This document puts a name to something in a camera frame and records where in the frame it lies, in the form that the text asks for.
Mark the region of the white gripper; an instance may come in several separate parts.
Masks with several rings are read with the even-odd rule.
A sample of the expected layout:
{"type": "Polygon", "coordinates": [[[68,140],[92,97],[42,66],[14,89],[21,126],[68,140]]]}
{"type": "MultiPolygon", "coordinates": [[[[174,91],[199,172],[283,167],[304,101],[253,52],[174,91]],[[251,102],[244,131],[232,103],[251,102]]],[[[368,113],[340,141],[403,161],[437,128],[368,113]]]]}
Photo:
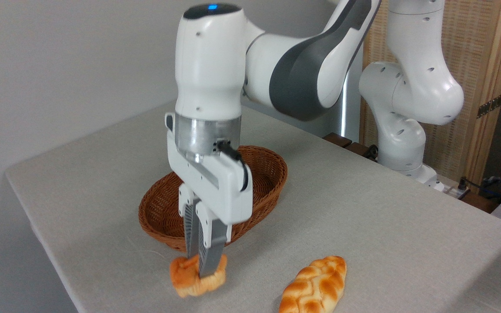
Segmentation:
{"type": "Polygon", "coordinates": [[[201,279],[217,271],[230,225],[252,215],[252,173],[230,156],[238,148],[241,121],[165,115],[169,164],[185,182],[178,199],[187,258],[198,254],[201,279]]]}

